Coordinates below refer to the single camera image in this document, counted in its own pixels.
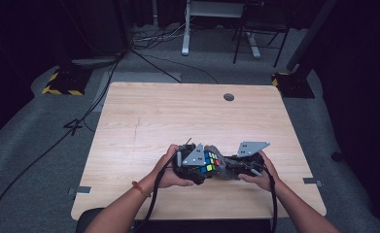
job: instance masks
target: hand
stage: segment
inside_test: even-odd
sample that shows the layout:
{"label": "hand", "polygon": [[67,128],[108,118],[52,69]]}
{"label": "hand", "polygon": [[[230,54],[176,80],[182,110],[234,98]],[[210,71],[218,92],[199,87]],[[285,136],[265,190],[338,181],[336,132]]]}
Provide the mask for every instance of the hand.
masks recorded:
{"label": "hand", "polygon": [[[165,165],[166,162],[174,155],[175,152],[178,151],[177,145],[171,145],[166,152],[165,155],[161,157],[161,159],[158,161],[156,166],[154,167],[153,171],[150,173],[150,175],[155,176],[158,174],[158,172],[162,169],[162,167]],[[178,185],[178,186],[191,186],[193,185],[193,181],[190,180],[184,180],[174,173],[174,171],[171,168],[171,164],[168,164],[164,175],[162,176],[161,182],[159,183],[160,188],[169,187],[172,185]]]}
{"label": "hand", "polygon": [[[259,154],[261,154],[262,158],[264,159],[264,163],[268,168],[269,173],[274,178],[275,183],[280,182],[281,180],[278,177],[277,171],[275,170],[275,167],[272,164],[271,160],[266,156],[266,154],[262,150],[259,152]],[[268,174],[265,171],[262,172],[262,177],[251,177],[246,174],[240,174],[238,175],[238,178],[246,183],[255,183],[260,188],[265,189],[267,191],[271,190],[269,185]]]}

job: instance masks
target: wooden table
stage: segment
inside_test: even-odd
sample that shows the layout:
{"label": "wooden table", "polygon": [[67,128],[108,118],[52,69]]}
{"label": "wooden table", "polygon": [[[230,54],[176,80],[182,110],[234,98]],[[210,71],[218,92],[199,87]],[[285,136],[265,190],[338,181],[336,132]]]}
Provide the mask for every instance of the wooden table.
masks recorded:
{"label": "wooden table", "polygon": [[[224,100],[230,93],[233,101]],[[264,149],[282,180],[322,215],[326,207],[312,178],[278,90],[273,86],[112,83],[96,129],[72,218],[106,207],[155,166],[170,144],[216,146],[237,153],[243,141]],[[151,200],[137,215],[144,218]],[[208,179],[202,185],[160,189],[152,219],[272,218],[271,195],[255,184]],[[279,205],[279,217],[288,216]]]}

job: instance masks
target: forearm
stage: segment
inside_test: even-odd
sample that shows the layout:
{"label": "forearm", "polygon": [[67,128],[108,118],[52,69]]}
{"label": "forearm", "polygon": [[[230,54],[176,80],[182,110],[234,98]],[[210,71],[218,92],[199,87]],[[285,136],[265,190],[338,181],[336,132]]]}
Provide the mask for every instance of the forearm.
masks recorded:
{"label": "forearm", "polygon": [[325,217],[305,203],[286,184],[275,184],[277,198],[286,209],[298,232],[338,232]]}
{"label": "forearm", "polygon": [[[139,182],[144,192],[152,193],[155,179],[147,176]],[[106,207],[89,225],[86,232],[128,232],[147,197],[131,187],[124,195]]]}

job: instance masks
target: white table frame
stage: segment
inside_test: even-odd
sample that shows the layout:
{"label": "white table frame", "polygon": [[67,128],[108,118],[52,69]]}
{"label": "white table frame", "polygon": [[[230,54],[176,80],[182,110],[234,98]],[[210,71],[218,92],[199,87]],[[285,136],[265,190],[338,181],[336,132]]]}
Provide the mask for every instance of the white table frame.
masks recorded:
{"label": "white table frame", "polygon": [[[242,3],[222,3],[222,2],[202,2],[187,0],[186,7],[186,29],[184,33],[182,55],[190,54],[190,17],[241,17],[244,4]],[[247,34],[248,42],[254,58],[260,58],[261,54],[257,47],[255,34]]]}

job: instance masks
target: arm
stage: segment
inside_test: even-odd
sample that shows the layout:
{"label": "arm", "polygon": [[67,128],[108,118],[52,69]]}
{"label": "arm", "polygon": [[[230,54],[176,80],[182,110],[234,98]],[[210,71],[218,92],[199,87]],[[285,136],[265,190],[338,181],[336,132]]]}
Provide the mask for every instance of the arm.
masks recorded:
{"label": "arm", "polygon": [[[271,160],[269,160],[264,152],[260,154],[269,172],[274,177],[277,198],[286,209],[298,232],[339,232],[332,223],[305,203],[283,183],[278,177]],[[263,173],[262,177],[250,177],[240,174],[238,178],[247,183],[256,183],[259,187],[270,191],[269,178],[266,173]]]}
{"label": "arm", "polygon": [[[156,175],[177,150],[178,146],[171,145],[167,153],[156,164],[153,171],[139,182],[145,193],[153,192]],[[189,186],[193,185],[193,181],[182,180],[171,169],[167,168],[159,187],[163,188],[172,185]],[[99,213],[86,229],[86,232],[129,232],[135,216],[146,199],[147,196],[140,190],[131,187],[126,193]]]}

